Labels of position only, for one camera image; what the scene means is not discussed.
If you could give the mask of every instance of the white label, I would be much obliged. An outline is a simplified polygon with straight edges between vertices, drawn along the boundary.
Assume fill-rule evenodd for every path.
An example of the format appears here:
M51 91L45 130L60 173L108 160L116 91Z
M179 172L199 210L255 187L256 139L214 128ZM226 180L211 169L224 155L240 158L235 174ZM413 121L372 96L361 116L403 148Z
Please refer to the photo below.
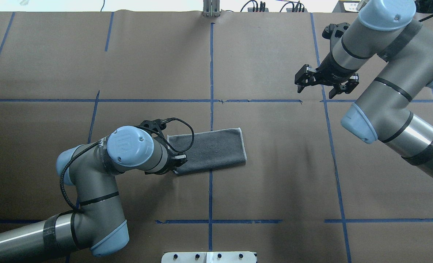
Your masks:
M358 12L358 3L343 3L348 12Z

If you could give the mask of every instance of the metal bracket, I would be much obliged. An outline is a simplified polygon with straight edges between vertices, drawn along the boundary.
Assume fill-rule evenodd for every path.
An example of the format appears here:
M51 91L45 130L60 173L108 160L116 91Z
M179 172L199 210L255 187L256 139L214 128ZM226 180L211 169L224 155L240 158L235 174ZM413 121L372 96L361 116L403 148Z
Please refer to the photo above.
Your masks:
M218 17L220 15L220 0L203 0L203 16Z
M161 263L257 263L257 253L250 251L231 252L168 252Z

